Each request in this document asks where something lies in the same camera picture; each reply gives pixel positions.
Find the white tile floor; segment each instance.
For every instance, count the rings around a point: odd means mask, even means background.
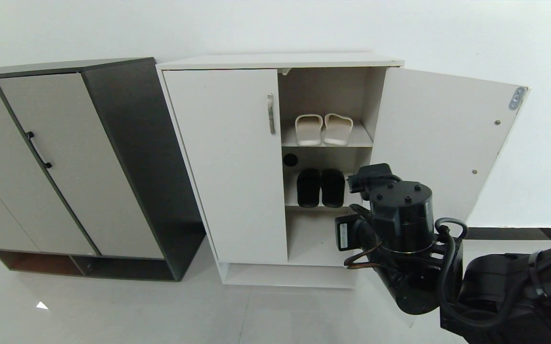
[[[551,242],[465,242],[465,261]],[[0,263],[0,344],[462,344],[438,311],[408,316],[371,271],[355,290],[229,287],[204,242],[182,283],[11,272]],[[38,303],[48,309],[40,309]]]

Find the door handle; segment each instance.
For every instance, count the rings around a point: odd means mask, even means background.
[[[267,115],[269,116],[269,131],[273,135],[276,133],[276,125],[274,124],[274,95],[267,94]]]
[[[32,142],[32,139],[34,137],[36,137],[36,135],[33,134],[32,131],[28,131],[25,133],[25,137],[27,138],[27,141],[29,142],[29,146],[31,148],[31,150],[33,151],[33,153],[38,157],[40,158],[40,162],[42,163],[42,166],[44,166],[44,168],[51,168],[53,167],[53,164],[50,163],[50,162],[44,162],[44,159],[42,159],[42,157],[40,156],[40,154],[38,153],[38,150],[36,150],[36,146],[33,145],[33,142]]]

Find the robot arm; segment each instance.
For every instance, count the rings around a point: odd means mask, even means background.
[[[440,307],[441,327],[470,344],[551,344],[551,249],[479,257],[463,277],[468,228],[454,218],[433,225],[429,187],[402,181],[385,163],[361,167],[348,183],[371,209],[353,204],[354,215],[335,219],[339,250],[362,250],[347,268],[374,269],[408,314]]]

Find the black slipper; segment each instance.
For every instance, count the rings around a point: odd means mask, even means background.
[[[301,207],[318,206],[320,201],[320,172],[313,168],[303,170],[297,177],[297,202]]]
[[[323,170],[320,185],[322,187],[322,204],[339,208],[343,205],[346,190],[346,179],[337,170]]]

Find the dark gray cabinet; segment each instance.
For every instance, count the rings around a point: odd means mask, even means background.
[[[0,68],[9,268],[179,280],[204,235],[154,59]]]

